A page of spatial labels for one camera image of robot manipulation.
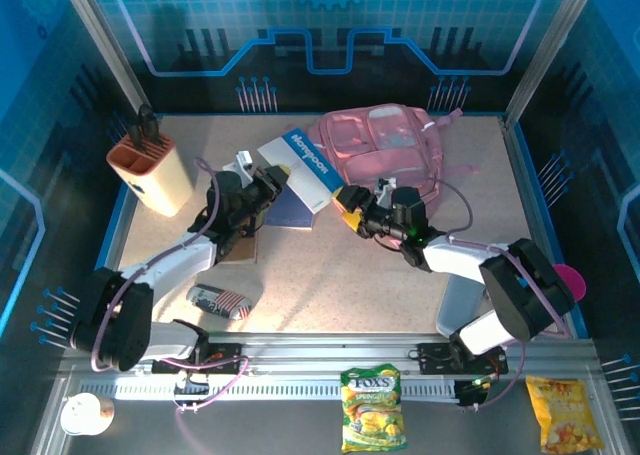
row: white cup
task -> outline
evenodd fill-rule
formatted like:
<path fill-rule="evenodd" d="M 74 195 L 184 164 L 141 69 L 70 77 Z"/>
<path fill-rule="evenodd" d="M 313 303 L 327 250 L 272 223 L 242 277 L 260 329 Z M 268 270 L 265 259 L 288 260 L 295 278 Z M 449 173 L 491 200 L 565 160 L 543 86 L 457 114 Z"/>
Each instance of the white cup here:
<path fill-rule="evenodd" d="M 69 435 L 99 435 L 113 421 L 114 406 L 108 398 L 79 393 L 67 400 L 60 414 L 60 425 Z"/>

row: fox's candy bag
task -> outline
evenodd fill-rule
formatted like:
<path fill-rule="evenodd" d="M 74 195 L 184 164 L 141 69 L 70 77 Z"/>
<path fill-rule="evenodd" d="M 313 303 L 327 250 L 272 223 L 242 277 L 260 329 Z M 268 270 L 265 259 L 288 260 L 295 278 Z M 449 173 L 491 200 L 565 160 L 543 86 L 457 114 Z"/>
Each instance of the fox's candy bag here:
<path fill-rule="evenodd" d="M 400 413 L 400 372 L 386 364 L 340 376 L 342 452 L 389 452 L 407 447 Z"/>
<path fill-rule="evenodd" d="M 604 448 L 596 430 L 584 382 L 527 377 L 545 453 L 578 453 Z"/>

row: knife block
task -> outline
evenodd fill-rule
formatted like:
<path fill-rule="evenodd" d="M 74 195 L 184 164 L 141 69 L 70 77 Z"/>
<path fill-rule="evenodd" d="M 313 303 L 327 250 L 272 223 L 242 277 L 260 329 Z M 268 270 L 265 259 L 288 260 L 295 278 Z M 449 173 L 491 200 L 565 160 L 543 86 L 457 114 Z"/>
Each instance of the knife block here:
<path fill-rule="evenodd" d="M 180 157 L 175 142 L 160 134 L 163 146 L 142 141 L 137 150 L 125 135 L 107 154 L 107 162 L 150 209 L 172 217 L 191 197 L 194 186 Z"/>

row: american flag can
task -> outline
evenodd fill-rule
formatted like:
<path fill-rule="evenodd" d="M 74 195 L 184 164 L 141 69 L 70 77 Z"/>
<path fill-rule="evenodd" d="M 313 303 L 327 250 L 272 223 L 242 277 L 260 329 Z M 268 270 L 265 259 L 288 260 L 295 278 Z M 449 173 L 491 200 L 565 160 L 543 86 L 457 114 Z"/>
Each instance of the american flag can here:
<path fill-rule="evenodd" d="M 187 300 L 200 310 L 231 320 L 244 320 L 251 311 L 251 300 L 222 288 L 195 285 L 187 292 Z"/>

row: pink backpack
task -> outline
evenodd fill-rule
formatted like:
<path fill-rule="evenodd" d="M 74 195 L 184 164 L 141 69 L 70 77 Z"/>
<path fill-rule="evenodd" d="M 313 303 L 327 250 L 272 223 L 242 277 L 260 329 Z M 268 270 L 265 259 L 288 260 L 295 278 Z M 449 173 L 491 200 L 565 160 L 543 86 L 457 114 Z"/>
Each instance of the pink backpack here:
<path fill-rule="evenodd" d="M 378 179 L 416 187 L 427 216 L 438 207 L 442 177 L 440 129 L 462 115 L 458 108 L 433 121 L 421 108 L 393 103 L 329 112 L 307 135 L 347 184 L 374 190 Z"/>

